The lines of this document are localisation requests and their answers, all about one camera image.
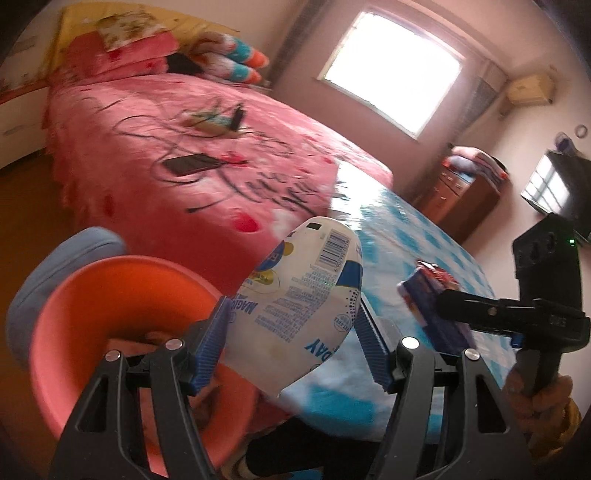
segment white bottle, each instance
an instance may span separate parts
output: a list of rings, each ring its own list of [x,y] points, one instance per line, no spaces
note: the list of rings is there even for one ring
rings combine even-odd
[[[326,362],[359,308],[359,238],[325,217],[290,233],[232,302],[222,362],[270,396]]]

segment ribbed blue pad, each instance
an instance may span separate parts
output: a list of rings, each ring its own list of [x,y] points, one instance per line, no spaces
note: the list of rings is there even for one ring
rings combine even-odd
[[[231,299],[226,299],[213,313],[211,324],[195,354],[197,375],[191,379],[191,386],[195,388],[196,393],[211,381],[213,371],[226,344],[231,305]]]
[[[384,391],[388,391],[394,382],[389,367],[390,352],[380,332],[368,316],[369,313],[362,303],[355,318],[355,332],[374,381],[381,385]]]

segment pink bedspread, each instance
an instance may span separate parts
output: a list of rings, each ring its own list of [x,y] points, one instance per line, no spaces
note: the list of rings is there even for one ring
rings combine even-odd
[[[217,101],[230,111],[242,102],[251,133],[205,139],[183,126],[184,111]],[[289,231],[326,214],[335,159],[392,183],[384,165],[302,113],[196,77],[67,87],[51,97],[47,120],[54,176],[82,226],[109,228],[132,253],[189,267],[228,295]],[[230,164],[186,177],[161,164],[191,153]]]

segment yellow sleeve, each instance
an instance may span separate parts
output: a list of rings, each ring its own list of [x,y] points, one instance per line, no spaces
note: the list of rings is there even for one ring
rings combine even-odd
[[[577,404],[572,398],[564,408],[564,417],[560,428],[548,432],[538,439],[534,445],[530,445],[530,453],[537,462],[546,459],[558,452],[574,435],[581,424],[582,417]]]

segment silver screw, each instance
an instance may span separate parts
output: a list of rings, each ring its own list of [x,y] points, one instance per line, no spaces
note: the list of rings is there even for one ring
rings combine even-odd
[[[480,358],[480,354],[473,348],[466,349],[466,351],[464,351],[464,355],[466,355],[468,359],[472,360],[473,362]]]
[[[166,348],[168,350],[178,350],[183,346],[183,341],[180,338],[171,338],[166,342]]]
[[[121,357],[121,352],[118,350],[109,350],[105,355],[105,360],[108,362],[114,362],[115,360],[119,360]]]
[[[420,345],[415,337],[404,337],[402,339],[402,344],[409,350],[414,350]]]

